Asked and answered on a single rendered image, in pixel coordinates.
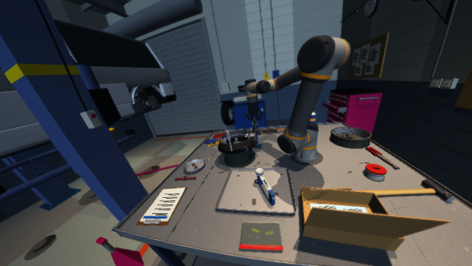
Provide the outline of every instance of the table leg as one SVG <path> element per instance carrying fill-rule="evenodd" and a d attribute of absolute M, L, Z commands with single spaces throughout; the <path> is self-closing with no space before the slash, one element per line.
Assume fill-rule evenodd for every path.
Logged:
<path fill-rule="evenodd" d="M 156 252 L 168 266 L 185 266 L 179 257 L 177 257 L 177 255 L 170 249 L 160 248 L 155 245 L 149 245 L 149 247 L 154 250 L 154 252 Z"/>

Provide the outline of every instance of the blue cabinet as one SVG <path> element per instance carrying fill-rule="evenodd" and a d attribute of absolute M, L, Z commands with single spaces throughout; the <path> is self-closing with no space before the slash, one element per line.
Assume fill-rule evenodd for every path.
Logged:
<path fill-rule="evenodd" d="M 262 118 L 259 120 L 258 128 L 266 127 L 266 108 L 264 102 L 259 101 L 259 110 L 263 110 Z M 251 121 L 247 120 L 246 113 L 249 112 L 247 102 L 237 103 L 233 106 L 234 125 L 236 129 L 252 128 Z"/>

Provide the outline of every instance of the pink hose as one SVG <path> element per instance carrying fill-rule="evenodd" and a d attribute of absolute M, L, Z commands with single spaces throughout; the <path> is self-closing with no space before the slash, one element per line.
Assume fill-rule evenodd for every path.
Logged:
<path fill-rule="evenodd" d="M 162 167 L 162 168 L 159 168 L 159 169 L 156 169 L 156 170 L 151 170 L 151 171 L 136 174 L 136 176 L 139 177 L 139 176 L 142 176 L 143 174 L 149 174 L 149 173 L 157 172 L 157 171 L 160 171 L 160 170 L 166 170 L 166 169 L 174 168 L 174 167 L 178 167 L 178 166 L 179 166 L 179 164 L 171 165 L 169 167 Z"/>

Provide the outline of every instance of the paper in box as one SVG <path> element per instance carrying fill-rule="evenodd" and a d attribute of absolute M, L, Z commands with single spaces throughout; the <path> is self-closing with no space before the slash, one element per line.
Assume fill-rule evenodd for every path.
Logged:
<path fill-rule="evenodd" d="M 367 213 L 311 209 L 310 203 L 364 207 Z M 374 193 L 351 189 L 302 187 L 303 236 L 395 251 L 405 235 L 443 225 L 448 220 L 390 215 Z"/>

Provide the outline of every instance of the wall clock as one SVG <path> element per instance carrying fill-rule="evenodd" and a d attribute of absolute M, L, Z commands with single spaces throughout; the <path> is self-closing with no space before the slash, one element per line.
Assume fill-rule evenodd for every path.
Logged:
<path fill-rule="evenodd" d="M 379 0 L 370 0 L 364 6 L 364 17 L 370 18 L 377 10 L 379 6 Z"/>

